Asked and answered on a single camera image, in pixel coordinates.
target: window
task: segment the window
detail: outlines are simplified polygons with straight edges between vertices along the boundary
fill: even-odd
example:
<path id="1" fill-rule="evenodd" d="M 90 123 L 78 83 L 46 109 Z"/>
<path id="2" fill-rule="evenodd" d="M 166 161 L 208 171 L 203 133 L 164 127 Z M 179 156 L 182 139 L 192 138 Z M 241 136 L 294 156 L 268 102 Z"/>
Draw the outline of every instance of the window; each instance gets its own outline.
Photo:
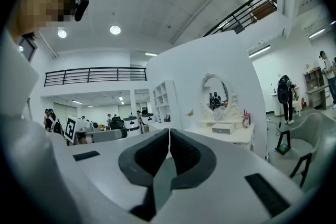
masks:
<path id="1" fill-rule="evenodd" d="M 37 49 L 36 46 L 34 46 L 32 42 L 26 38 L 21 39 L 18 45 L 21 46 L 20 51 L 23 53 L 28 62 L 31 62 L 34 52 Z"/>

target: white pillar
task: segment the white pillar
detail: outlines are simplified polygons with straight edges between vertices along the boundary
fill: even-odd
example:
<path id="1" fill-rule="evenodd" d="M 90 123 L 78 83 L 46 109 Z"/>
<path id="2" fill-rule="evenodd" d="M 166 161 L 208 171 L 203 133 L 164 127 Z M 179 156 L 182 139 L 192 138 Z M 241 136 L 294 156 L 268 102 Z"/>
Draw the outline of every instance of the white pillar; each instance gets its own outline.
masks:
<path id="1" fill-rule="evenodd" d="M 130 97 L 131 97 L 131 109 L 132 109 L 132 115 L 136 117 L 136 107 L 135 104 L 135 92 L 134 90 L 130 90 Z"/>

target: backpack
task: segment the backpack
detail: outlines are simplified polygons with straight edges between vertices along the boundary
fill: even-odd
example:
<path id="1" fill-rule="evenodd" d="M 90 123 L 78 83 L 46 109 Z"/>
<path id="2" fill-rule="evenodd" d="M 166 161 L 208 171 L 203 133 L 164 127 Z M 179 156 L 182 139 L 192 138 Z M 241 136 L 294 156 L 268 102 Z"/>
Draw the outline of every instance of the backpack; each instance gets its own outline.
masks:
<path id="1" fill-rule="evenodd" d="M 50 131 L 53 133 L 58 133 L 58 134 L 63 135 L 62 125 L 59 123 L 58 118 L 55 118 L 55 120 L 53 120 L 52 117 L 49 117 L 49 119 L 52 122 Z"/>

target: fluorescent light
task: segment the fluorescent light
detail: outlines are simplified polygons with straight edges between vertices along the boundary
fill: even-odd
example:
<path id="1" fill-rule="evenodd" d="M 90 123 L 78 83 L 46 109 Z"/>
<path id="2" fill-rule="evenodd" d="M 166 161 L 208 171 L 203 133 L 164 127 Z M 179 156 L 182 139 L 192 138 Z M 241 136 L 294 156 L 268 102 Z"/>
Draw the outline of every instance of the fluorescent light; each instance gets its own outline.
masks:
<path id="1" fill-rule="evenodd" d="M 64 30 L 58 30 L 57 34 L 61 38 L 66 38 L 67 36 L 67 32 L 65 32 Z"/>
<path id="2" fill-rule="evenodd" d="M 121 29 L 118 25 L 112 25 L 110 28 L 110 32 L 114 35 L 118 35 L 121 32 Z"/>
<path id="3" fill-rule="evenodd" d="M 222 22 L 219 26 L 218 26 L 218 29 L 222 28 L 223 26 L 225 25 L 229 25 L 230 23 L 228 23 L 227 21 L 225 22 Z"/>
<path id="4" fill-rule="evenodd" d="M 270 47 L 271 47 L 271 45 L 268 45 L 268 46 L 265 47 L 265 48 L 262 48 L 262 49 L 260 49 L 260 50 L 257 50 L 256 52 L 253 52 L 253 53 L 250 54 L 249 56 L 250 56 L 250 58 L 251 58 L 251 57 L 253 57 L 254 55 L 260 54 L 260 53 L 264 52 L 265 50 L 268 50 Z"/>
<path id="5" fill-rule="evenodd" d="M 316 35 L 318 35 L 318 34 L 324 32 L 324 30 L 325 30 L 325 29 L 322 29 L 322 30 L 316 32 L 315 34 L 310 35 L 308 38 L 312 38 L 312 37 L 314 37 L 314 36 L 316 36 Z"/>

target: black metal railing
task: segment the black metal railing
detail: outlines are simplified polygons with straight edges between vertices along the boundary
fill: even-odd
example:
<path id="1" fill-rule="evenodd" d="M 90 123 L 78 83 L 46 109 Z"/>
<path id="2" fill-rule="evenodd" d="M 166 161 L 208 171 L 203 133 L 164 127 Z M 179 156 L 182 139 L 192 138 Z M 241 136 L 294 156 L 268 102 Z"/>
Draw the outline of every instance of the black metal railing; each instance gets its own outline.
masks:
<path id="1" fill-rule="evenodd" d="M 88 67 L 47 72 L 44 87 L 127 80 L 147 80 L 146 69 L 138 67 Z"/>
<path id="2" fill-rule="evenodd" d="M 249 0 L 211 28 L 203 37 L 233 30 L 237 34 L 277 10 L 277 0 Z"/>

